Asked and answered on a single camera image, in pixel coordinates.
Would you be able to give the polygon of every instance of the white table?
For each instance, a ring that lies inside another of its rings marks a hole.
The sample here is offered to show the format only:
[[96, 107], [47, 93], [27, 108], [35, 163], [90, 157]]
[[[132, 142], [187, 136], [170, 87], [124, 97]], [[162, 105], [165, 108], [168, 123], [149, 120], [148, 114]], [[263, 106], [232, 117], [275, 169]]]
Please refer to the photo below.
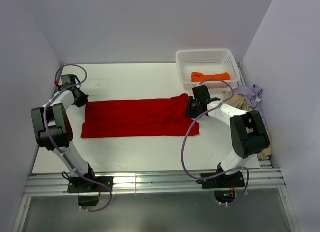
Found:
[[[179, 80], [175, 63], [153, 64], [84, 64], [87, 81], [81, 90], [89, 101], [169, 98], [181, 93], [192, 95]], [[63, 74], [84, 72], [68, 66]], [[70, 106], [67, 115], [73, 129], [73, 141], [81, 156], [95, 172], [137, 172], [182, 170], [181, 145], [183, 137], [120, 137], [81, 139], [85, 121], [85, 106]], [[189, 170], [216, 169], [232, 150], [230, 128], [219, 120], [204, 117], [200, 120], [200, 135], [190, 136], [185, 148]], [[255, 156], [248, 168], [260, 168]], [[40, 148], [33, 173], [60, 173], [67, 168], [58, 156]]]

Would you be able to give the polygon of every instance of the basket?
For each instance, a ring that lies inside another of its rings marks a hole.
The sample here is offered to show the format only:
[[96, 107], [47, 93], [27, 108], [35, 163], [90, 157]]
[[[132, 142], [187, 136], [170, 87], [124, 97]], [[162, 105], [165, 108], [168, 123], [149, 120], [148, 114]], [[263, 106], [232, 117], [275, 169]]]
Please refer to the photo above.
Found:
[[[238, 86], [241, 79], [236, 60], [229, 49], [192, 49], [180, 50], [175, 55], [178, 74], [185, 89], [192, 89], [199, 82], [191, 81], [192, 72], [207, 75], [228, 72], [230, 80], [226, 80], [232, 87]], [[220, 89], [227, 87], [219, 81], [205, 82], [208, 88]]]

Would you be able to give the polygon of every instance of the tan fabric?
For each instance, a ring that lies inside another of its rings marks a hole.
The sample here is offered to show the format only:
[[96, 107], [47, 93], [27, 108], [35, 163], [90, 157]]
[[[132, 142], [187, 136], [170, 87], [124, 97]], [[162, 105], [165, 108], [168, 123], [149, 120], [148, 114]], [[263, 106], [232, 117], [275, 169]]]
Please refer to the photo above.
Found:
[[[228, 92], [223, 92], [223, 96], [224, 98], [229, 98], [231, 96], [230, 93]], [[235, 94], [233, 96], [233, 98], [231, 98], [230, 100], [226, 101], [225, 103], [235, 107], [235, 108], [239, 108], [239, 109], [243, 109], [243, 110], [246, 110], [246, 111], [251, 111], [253, 110], [249, 103], [247, 102], [246, 98], [243, 96], [243, 95], [240, 95], [240, 94]], [[269, 139], [270, 139], [270, 146], [269, 148], [266, 148], [265, 150], [263, 150], [261, 153], [258, 154], [258, 159], [260, 160], [263, 160], [266, 156], [268, 155], [271, 155], [272, 154], [272, 140], [271, 140], [271, 136], [269, 134], [269, 131], [268, 131], [268, 127], [265, 127], [266, 129], [266, 132], [269, 136]]]

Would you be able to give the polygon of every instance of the folded red cloth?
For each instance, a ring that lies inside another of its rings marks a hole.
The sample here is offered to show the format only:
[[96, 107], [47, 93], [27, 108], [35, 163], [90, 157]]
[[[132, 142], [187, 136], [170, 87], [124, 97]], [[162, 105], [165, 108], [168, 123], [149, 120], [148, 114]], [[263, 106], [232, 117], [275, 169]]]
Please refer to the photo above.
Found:
[[[188, 94], [172, 98], [88, 102], [81, 138], [185, 136]], [[190, 135], [199, 134], [196, 123]]]

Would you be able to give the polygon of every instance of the purple cloth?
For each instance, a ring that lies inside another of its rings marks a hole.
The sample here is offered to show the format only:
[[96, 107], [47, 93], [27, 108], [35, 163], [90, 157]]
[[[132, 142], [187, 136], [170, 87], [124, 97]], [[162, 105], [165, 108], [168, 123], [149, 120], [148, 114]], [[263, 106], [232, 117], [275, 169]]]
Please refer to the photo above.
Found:
[[248, 101], [250, 107], [260, 112], [263, 123], [267, 124], [264, 114], [262, 112], [262, 92], [263, 88], [254, 84], [253, 88], [249, 88], [244, 85], [240, 85], [234, 88], [234, 93], [243, 95]]

